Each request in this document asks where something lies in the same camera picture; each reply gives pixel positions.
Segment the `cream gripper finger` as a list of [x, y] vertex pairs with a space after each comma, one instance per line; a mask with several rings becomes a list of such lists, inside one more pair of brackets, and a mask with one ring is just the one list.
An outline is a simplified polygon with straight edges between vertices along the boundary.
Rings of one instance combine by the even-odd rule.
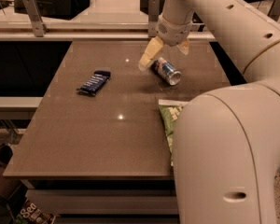
[[184, 54], [188, 55], [189, 54], [189, 41], [185, 39], [182, 43], [178, 44], [177, 47], [179, 50]]
[[153, 37], [139, 60], [138, 67], [141, 71], [147, 70], [153, 63], [154, 58], [160, 53], [164, 47], [164, 42], [158, 36]]

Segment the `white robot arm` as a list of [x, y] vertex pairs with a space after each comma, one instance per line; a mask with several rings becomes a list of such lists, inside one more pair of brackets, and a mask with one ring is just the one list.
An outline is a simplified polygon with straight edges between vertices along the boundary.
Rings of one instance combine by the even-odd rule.
[[276, 224], [280, 167], [280, 24], [244, 0], [165, 0], [139, 67], [184, 42], [194, 15], [245, 84], [208, 91], [183, 108], [173, 164], [181, 224]]

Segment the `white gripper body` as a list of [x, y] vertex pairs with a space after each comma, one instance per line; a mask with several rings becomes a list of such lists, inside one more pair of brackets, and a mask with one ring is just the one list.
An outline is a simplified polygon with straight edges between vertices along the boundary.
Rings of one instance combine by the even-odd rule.
[[166, 45], [172, 47], [181, 44], [187, 39], [191, 26], [191, 21], [185, 24], [173, 24], [160, 15], [156, 26], [156, 32], [157, 36]]

